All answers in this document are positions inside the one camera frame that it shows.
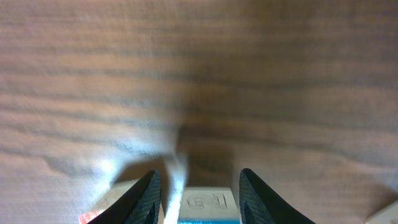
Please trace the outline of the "red letter I block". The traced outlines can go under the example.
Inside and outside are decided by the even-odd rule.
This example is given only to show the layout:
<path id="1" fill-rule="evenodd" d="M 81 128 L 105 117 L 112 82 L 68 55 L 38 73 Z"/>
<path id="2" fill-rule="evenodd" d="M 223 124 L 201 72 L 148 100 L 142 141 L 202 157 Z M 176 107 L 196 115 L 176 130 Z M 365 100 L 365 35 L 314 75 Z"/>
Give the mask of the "red letter I block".
<path id="1" fill-rule="evenodd" d="M 107 208 L 109 208 L 117 199 L 119 199 L 124 193 L 126 193 L 137 180 L 131 180 L 127 182 L 121 182 L 113 185 L 91 208 L 90 211 L 83 213 L 79 217 L 80 224 L 89 224 L 89 222 L 97 217 L 99 214 L 103 213 Z"/>

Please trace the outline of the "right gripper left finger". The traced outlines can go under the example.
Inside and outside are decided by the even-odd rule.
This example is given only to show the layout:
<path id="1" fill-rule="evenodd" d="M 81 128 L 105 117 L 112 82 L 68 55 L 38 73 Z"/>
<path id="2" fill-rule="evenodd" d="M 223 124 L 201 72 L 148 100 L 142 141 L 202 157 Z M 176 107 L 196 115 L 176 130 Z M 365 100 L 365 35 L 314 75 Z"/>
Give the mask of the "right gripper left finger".
<path id="1" fill-rule="evenodd" d="M 160 205 L 160 174 L 151 170 L 89 224 L 157 224 Z"/>

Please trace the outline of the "blue number 2 block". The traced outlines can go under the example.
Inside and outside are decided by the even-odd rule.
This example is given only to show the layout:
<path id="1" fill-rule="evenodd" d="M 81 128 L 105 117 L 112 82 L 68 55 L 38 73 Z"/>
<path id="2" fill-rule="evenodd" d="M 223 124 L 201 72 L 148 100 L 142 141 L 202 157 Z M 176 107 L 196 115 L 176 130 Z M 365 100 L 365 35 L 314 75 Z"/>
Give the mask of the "blue number 2 block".
<path id="1" fill-rule="evenodd" d="M 233 193 L 227 187 L 187 187 L 178 224 L 240 224 Z"/>

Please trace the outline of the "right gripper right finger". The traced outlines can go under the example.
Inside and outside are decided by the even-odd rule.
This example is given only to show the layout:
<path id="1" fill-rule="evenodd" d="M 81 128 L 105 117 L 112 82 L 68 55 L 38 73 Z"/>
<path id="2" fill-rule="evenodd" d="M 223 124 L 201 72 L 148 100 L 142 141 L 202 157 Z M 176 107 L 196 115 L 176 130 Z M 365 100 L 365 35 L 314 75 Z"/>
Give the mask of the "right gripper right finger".
<path id="1" fill-rule="evenodd" d="M 239 176 L 239 207 L 243 224 L 315 224 L 248 168 Z"/>

